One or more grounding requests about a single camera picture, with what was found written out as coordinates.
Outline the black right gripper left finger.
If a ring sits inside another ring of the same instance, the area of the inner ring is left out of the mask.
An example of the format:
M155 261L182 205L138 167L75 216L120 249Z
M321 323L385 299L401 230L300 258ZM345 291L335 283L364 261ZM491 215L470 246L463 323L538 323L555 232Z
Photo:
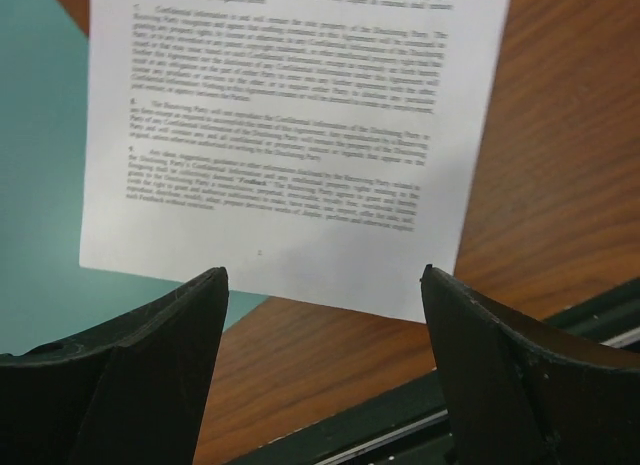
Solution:
M5 464L189 464L229 301L224 268L1 358Z

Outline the teal file folder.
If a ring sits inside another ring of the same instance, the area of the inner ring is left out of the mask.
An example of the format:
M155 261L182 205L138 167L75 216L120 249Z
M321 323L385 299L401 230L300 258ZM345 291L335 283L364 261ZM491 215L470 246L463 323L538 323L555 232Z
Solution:
M163 296L82 268L88 44L57 0L1 0L1 349L23 354Z

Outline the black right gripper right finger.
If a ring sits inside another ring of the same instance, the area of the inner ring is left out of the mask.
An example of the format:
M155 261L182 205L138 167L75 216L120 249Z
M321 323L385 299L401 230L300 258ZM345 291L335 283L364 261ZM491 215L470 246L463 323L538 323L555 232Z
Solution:
M429 265L421 294L460 464L636 464L639 355Z

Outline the printed paper sheet bottom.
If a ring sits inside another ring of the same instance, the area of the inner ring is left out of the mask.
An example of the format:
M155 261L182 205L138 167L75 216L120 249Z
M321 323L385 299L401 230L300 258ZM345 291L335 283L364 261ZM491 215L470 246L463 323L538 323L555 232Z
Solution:
M420 322L510 0L90 0L79 263Z

